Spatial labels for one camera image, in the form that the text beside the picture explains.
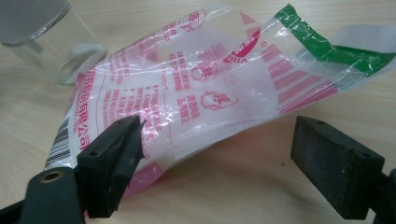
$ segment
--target wooden table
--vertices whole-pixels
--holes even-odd
[[[107,55],[211,1],[71,0],[106,47]],[[394,0],[225,0],[257,21],[291,2],[320,34],[341,25],[396,25]],[[24,197],[41,172],[62,121],[70,86],[36,79],[0,49],[0,207]],[[297,115],[329,122],[396,167],[396,72],[300,111],[218,142],[168,170],[153,185],[124,199],[110,219],[88,223],[371,223],[345,221],[290,159]]]

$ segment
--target pink logo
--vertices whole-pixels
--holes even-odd
[[[231,54],[227,55],[224,59],[225,63],[247,63],[248,60],[245,58],[256,46],[260,38],[260,29],[257,30],[251,37],[249,37],[244,43],[236,48]]]
[[[238,97],[224,92],[207,91],[201,96],[201,105],[212,110],[223,109],[237,102]]]
[[[198,63],[191,71],[193,79],[207,81],[219,73],[218,66],[213,62]]]
[[[180,27],[187,32],[197,30],[205,21],[206,12],[203,9],[192,12],[178,21]]]

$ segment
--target plastic wrapper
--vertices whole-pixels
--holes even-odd
[[[260,25],[212,4],[81,75],[46,169],[76,166],[106,127],[138,114],[145,159],[126,193],[136,192],[219,140],[394,69],[395,51],[334,46],[290,5]]]

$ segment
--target plastic bag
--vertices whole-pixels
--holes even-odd
[[[46,169],[76,166],[112,122],[139,114],[145,159],[130,194],[221,139],[360,85],[394,57],[331,45],[290,5],[260,25],[212,4],[80,76]]]

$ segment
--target green plastic edge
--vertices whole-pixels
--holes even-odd
[[[367,77],[390,63],[396,53],[378,53],[363,49],[352,49],[332,45],[303,21],[290,4],[276,13],[275,17],[314,55],[319,61],[344,63],[359,69]]]

